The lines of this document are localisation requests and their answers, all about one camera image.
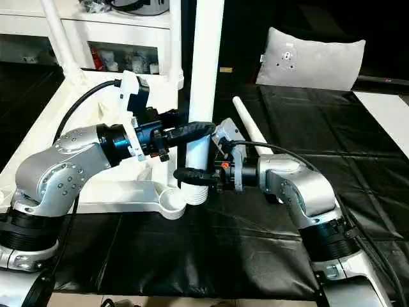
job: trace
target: floor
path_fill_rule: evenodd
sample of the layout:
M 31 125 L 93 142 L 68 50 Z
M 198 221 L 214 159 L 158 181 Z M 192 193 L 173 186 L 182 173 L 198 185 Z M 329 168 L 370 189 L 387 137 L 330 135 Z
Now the floor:
M 109 296 L 109 295 L 52 295 L 48 307 L 100 307 L 101 303 L 111 298 L 118 307 L 139 305 L 142 307 L 316 307 L 314 302 L 276 301 L 259 299 L 191 299 L 188 297 L 145 297 L 145 296 Z

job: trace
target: white table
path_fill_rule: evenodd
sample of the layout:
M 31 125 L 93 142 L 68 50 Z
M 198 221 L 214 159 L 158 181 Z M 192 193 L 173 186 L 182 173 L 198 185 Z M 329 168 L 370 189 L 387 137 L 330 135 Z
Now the white table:
M 65 79 L 57 92 L 50 99 L 37 121 L 17 148 L 7 165 L 0 174 L 0 212 L 4 212 L 10 205 L 15 190 L 15 173 L 23 160 L 36 152 L 48 148 L 52 144 L 55 131 L 62 118 L 72 104 L 86 91 L 104 81 L 121 79 L 122 74 L 110 72 L 84 72 L 88 83 L 83 86 L 72 84 Z M 169 109 L 177 109 L 177 91 L 173 84 L 169 84 L 167 77 L 159 75 L 143 75 L 150 86 L 148 106 L 155 107 L 159 113 Z M 86 127 L 104 122 L 107 118 L 100 118 L 100 106 L 109 106 L 119 99 L 119 89 L 113 86 L 102 89 L 83 103 L 67 122 L 64 131 L 77 127 Z M 173 177 L 176 169 L 177 148 L 170 148 L 170 160 L 165 164 L 159 158 L 147 158 L 146 162 L 139 163 L 136 157 L 124 160 L 119 166 L 107 169 L 90 179 L 83 188 L 84 195 L 90 195 L 104 189 L 106 181 L 136 180 L 146 168 L 152 168 L 152 179 L 164 185 L 176 186 Z M 101 206 L 90 204 L 79 206 L 79 213 L 106 212 Z

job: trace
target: white pillow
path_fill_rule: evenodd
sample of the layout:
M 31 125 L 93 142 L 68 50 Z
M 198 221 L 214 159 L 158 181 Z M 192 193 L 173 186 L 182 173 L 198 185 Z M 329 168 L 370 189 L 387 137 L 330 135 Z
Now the white pillow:
M 323 43 L 268 30 L 257 84 L 349 91 L 358 77 L 365 40 Z

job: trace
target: white pvc pipe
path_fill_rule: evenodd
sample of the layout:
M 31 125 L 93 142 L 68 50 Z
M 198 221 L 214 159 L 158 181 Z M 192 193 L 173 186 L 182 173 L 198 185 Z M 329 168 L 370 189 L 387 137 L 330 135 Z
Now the white pvc pipe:
M 236 107 L 238 114 L 240 115 L 240 118 L 242 119 L 244 127 L 246 128 L 247 133 L 250 136 L 250 139 L 253 142 L 267 143 L 266 139 L 262 135 L 261 131 L 258 129 L 256 123 L 254 122 L 250 113 L 244 106 L 240 97 L 237 97 L 237 96 L 233 97 L 233 103 Z M 256 150 L 259 155 L 272 155 L 273 154 L 273 151 L 267 147 L 256 146 Z
M 75 84 L 80 84 L 84 79 L 84 74 L 78 66 L 73 56 L 70 44 L 66 37 L 63 23 L 58 16 L 57 8 L 53 0 L 41 0 L 51 35 L 57 43 L 58 53 L 61 57 L 60 65 L 63 67 L 64 75 Z
M 183 87 L 183 70 L 181 69 L 181 4 L 180 0 L 169 2 L 171 16 L 171 66 L 169 79 L 176 90 Z
M 224 0 L 197 0 L 190 89 L 189 121 L 211 122 L 219 63 Z M 187 145 L 186 167 L 206 169 L 210 137 Z M 207 187 L 181 184 L 186 202 L 199 205 L 207 199 Z

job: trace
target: white frame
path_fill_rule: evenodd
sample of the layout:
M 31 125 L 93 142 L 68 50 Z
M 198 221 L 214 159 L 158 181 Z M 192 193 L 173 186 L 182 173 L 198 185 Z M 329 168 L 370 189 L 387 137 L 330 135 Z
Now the white frame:
M 95 68 L 88 42 L 156 47 L 159 74 L 170 69 L 170 30 L 81 20 L 62 20 L 73 54 L 80 67 Z

